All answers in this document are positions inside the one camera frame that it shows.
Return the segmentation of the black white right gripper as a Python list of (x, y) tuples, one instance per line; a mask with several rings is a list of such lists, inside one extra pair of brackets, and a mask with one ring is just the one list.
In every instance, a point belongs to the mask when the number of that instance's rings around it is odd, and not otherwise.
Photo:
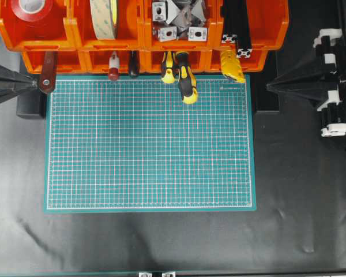
[(267, 83), (270, 92), (311, 101), (321, 113), (322, 137), (346, 136), (346, 37), (321, 29), (313, 47), (321, 61), (302, 64)]

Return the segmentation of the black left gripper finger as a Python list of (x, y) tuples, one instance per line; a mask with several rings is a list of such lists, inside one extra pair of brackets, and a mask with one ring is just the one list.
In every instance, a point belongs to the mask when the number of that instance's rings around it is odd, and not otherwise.
[(0, 104), (18, 95), (37, 90), (37, 81), (0, 65)]

